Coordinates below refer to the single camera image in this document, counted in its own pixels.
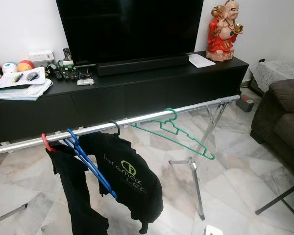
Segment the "side table white lace cover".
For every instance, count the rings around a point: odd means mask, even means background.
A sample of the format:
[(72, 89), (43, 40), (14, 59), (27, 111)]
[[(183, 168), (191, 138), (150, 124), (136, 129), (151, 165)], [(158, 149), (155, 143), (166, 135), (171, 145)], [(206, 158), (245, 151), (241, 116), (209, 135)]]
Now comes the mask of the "side table white lace cover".
[(265, 93), (275, 81), (294, 79), (294, 62), (283, 60), (259, 62), (253, 65), (250, 71), (259, 90)]

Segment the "red laughing Buddha statue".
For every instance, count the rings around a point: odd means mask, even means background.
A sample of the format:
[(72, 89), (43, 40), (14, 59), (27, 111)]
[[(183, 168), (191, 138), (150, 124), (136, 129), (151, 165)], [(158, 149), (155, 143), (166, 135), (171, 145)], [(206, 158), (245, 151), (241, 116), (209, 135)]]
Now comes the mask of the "red laughing Buddha statue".
[(226, 61), (234, 58), (234, 42), (244, 27), (235, 20), (239, 15), (239, 3), (227, 0), (223, 5), (213, 7), (213, 16), (208, 25), (207, 54), (212, 61)]

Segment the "black soundbar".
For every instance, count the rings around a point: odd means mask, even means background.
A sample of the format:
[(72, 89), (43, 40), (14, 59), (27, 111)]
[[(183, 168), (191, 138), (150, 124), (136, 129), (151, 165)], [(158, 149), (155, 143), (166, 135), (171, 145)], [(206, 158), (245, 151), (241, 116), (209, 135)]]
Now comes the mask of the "black soundbar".
[(136, 60), (100, 63), (95, 65), (94, 70), (98, 76), (109, 76), (128, 72), (165, 69), (169, 67), (182, 66), (187, 63), (189, 63), (188, 55), (181, 53)]

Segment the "white paper sheet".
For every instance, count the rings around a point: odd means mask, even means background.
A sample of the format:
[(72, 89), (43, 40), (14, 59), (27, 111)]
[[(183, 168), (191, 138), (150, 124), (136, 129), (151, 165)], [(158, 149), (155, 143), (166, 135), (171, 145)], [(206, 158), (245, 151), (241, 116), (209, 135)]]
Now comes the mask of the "white paper sheet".
[(190, 61), (190, 63), (192, 63), (192, 65), (194, 65), (197, 69), (216, 65), (214, 61), (208, 60), (204, 56), (196, 53), (188, 54), (188, 61)]

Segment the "black t-shirt green logo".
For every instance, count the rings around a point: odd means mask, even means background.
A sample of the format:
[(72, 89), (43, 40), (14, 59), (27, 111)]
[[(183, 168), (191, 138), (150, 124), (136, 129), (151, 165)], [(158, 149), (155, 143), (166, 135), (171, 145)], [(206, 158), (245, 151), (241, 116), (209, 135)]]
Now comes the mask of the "black t-shirt green logo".
[(98, 170), (116, 194), (116, 201), (127, 206), (131, 219), (140, 221), (139, 233), (163, 211), (163, 188), (160, 179), (134, 150), (132, 143), (119, 134), (94, 132), (78, 137), (80, 147), (93, 155)]
[(87, 166), (75, 157), (73, 150), (57, 141), (50, 143), (52, 151), (46, 150), (55, 174), (66, 195), (73, 235), (108, 235), (109, 222), (91, 207), (86, 182)]

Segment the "black plastic hanger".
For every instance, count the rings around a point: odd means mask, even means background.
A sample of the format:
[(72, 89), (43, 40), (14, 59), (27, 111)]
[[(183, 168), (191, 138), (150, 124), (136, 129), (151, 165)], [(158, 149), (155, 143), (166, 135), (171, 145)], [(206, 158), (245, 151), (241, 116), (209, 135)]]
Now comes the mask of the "black plastic hanger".
[(120, 126), (118, 125), (118, 123), (115, 122), (115, 121), (112, 120), (112, 119), (109, 120), (109, 123), (113, 123), (114, 126), (116, 127), (117, 132), (115, 133), (115, 135), (116, 135), (117, 137), (120, 136), (120, 134), (121, 134), (121, 128), (120, 128)]

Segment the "black TV console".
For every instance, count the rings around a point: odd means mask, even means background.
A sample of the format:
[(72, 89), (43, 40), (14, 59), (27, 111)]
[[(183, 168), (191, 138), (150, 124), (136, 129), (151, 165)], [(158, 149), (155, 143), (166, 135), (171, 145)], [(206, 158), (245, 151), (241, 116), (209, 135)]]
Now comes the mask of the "black TV console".
[(198, 69), (166, 69), (94, 76), (93, 85), (59, 81), (35, 101), (0, 100), (0, 142), (91, 127), (237, 95), (249, 65), (239, 58)]

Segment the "orange ball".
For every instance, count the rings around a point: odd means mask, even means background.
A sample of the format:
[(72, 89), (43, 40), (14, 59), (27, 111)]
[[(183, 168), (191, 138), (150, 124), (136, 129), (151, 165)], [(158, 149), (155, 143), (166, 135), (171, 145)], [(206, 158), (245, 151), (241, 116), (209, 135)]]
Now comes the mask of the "orange ball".
[(22, 60), (17, 63), (17, 72), (28, 71), (35, 68), (35, 65), (30, 60)]

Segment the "silver metal clothes rack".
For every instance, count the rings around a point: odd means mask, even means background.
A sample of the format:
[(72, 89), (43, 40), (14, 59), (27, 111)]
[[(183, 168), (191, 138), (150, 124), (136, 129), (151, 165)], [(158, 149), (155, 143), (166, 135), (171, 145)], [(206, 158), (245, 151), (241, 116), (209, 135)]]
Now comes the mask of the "silver metal clothes rack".
[[(204, 108), (208, 111), (208, 114), (210, 115), (210, 125), (208, 125), (207, 130), (205, 130), (203, 137), (201, 137), (200, 140), (197, 139), (198, 141), (201, 141), (203, 143), (204, 141), (206, 141), (208, 136), (210, 134), (212, 134), (214, 128), (216, 128), (217, 123), (219, 122), (227, 105), (232, 102), (235, 102), (239, 99), (240, 99), (240, 95), (237, 94), (237, 95), (233, 95), (233, 96), (219, 98), (217, 100), (206, 101), (203, 103), (197, 103), (197, 104), (190, 105), (187, 107), (175, 108), (175, 110), (178, 112), (178, 115), (181, 113), (196, 111), (196, 110), (200, 110), (200, 109), (204, 109)], [(216, 116), (213, 117), (210, 112), (210, 107), (215, 106), (215, 105), (217, 106), (217, 110), (216, 110)], [(165, 110), (165, 111), (161, 111), (161, 112), (157, 112), (157, 113), (148, 114), (145, 116), (132, 117), (129, 119), (122, 119), (118, 122), (118, 125), (120, 127), (125, 127), (125, 126), (130, 126), (130, 124), (138, 124), (138, 126), (140, 127), (140, 123), (145, 123), (149, 119), (158, 119), (160, 121), (166, 121), (167, 119), (173, 118), (173, 117), (174, 117), (173, 112)], [(97, 132), (97, 131), (108, 130), (113, 127), (115, 127), (113, 123), (101, 124), (101, 125), (96, 125), (93, 127), (78, 129), (75, 131), (74, 134), (76, 136), (86, 135), (86, 134), (90, 134), (90, 133)], [(172, 125), (170, 123), (165, 124), (164, 127), (168, 130), (175, 131), (175, 129), (172, 127)], [(63, 139), (69, 138), (69, 137), (70, 137), (70, 134), (66, 131), (63, 133), (51, 135), (50, 137), (47, 137), (47, 140), (48, 141), (57, 141), (57, 140), (63, 140)], [(42, 142), (41, 137), (26, 140), (26, 141), (11, 143), (11, 144), (7, 144), (4, 146), (0, 146), (0, 154), (13, 152), (16, 150), (29, 148), (29, 147), (35, 147), (37, 145), (42, 145), (42, 144), (43, 144), (43, 142)], [(196, 142), (194, 142), (194, 145), (191, 145), (190, 147), (195, 150), (198, 150), (199, 152), (203, 152), (203, 147), (200, 147), (200, 145), (198, 145), (198, 143), (196, 143)], [(208, 157), (211, 156), (210, 154), (212, 154), (212, 152), (210, 152), (208, 150), (208, 152), (207, 152)]]

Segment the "brown fabric sofa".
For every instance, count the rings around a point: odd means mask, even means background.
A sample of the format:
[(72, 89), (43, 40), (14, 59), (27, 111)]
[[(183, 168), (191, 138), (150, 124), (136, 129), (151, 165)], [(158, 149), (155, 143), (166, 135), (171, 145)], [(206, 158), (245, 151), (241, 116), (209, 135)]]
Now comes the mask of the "brown fabric sofa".
[(294, 173), (294, 79), (270, 84), (252, 119), (250, 136), (267, 143)]

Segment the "blue plastic hanger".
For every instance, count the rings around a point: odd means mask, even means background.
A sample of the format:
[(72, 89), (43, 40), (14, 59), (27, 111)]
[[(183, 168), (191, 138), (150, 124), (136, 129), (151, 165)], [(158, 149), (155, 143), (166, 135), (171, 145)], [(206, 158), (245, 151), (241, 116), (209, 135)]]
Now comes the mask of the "blue plastic hanger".
[(114, 199), (117, 198), (117, 194), (112, 190), (109, 182), (106, 180), (104, 175), (98, 170), (97, 166), (87, 157), (86, 152), (81, 148), (77, 136), (67, 128), (67, 132), (70, 134), (69, 138), (63, 139), (63, 141), (71, 148), (73, 152), (78, 156), (78, 158), (83, 161), (89, 170), (97, 177), (98, 181), (104, 186), (104, 188), (112, 195)]

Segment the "black folding chair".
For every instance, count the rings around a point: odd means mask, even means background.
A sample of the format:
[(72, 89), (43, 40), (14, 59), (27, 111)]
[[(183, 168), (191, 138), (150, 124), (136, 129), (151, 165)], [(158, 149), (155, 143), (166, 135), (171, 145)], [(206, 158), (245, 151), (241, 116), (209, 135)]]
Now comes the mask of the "black folding chair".
[(294, 210), (291, 208), (291, 206), (286, 203), (284, 201), (284, 198), (287, 197), (288, 195), (290, 195), (291, 193), (294, 192), (294, 186), (289, 188), (288, 190), (286, 190), (286, 192), (280, 194), (279, 196), (275, 197), (272, 201), (268, 202), (266, 205), (262, 206), (259, 210), (255, 211), (256, 215), (260, 215), (261, 213), (263, 213), (264, 211), (266, 211), (268, 208), (270, 208), (271, 206), (275, 205), (277, 202), (282, 201), (286, 204), (286, 206), (292, 211), (294, 212)]

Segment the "black flat television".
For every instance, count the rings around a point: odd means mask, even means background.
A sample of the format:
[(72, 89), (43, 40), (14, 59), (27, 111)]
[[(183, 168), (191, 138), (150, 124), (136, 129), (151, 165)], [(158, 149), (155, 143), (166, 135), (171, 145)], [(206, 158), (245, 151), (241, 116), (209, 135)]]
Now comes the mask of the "black flat television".
[(194, 51), (203, 0), (55, 0), (75, 64)]

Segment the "stack of white papers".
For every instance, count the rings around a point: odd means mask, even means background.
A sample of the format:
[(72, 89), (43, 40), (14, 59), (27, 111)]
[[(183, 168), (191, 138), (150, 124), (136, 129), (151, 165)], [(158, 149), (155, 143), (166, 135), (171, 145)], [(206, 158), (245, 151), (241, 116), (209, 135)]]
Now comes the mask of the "stack of white papers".
[[(38, 72), (39, 78), (28, 81), (26, 77), (29, 72)], [(17, 83), (14, 83), (13, 78), (21, 73), (23, 76)], [(36, 101), (51, 85), (53, 85), (53, 82), (46, 78), (43, 67), (7, 73), (0, 78), (0, 100)]]

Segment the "grey floor power socket box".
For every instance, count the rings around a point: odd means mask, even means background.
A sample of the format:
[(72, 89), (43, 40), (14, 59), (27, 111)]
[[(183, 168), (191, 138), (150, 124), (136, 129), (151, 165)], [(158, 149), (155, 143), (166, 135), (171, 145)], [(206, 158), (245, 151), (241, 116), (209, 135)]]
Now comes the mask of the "grey floor power socket box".
[(243, 112), (251, 112), (252, 108), (255, 105), (255, 101), (252, 100), (252, 98), (250, 98), (247, 95), (241, 94), (240, 95), (240, 99), (236, 101), (236, 105), (237, 107), (239, 107)]

